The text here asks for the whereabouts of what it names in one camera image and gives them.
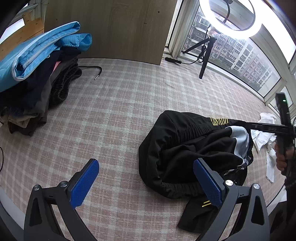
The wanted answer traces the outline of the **person's right hand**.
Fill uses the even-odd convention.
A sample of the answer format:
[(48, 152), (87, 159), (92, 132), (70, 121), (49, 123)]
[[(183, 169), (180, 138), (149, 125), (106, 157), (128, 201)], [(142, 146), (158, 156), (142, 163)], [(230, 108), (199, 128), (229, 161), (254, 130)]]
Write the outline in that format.
[(286, 149), (286, 153), (281, 154), (280, 148), (278, 144), (275, 144), (275, 152), (276, 152), (276, 167), (283, 172), (287, 168), (287, 161), (292, 160), (294, 156), (294, 147), (289, 147)]

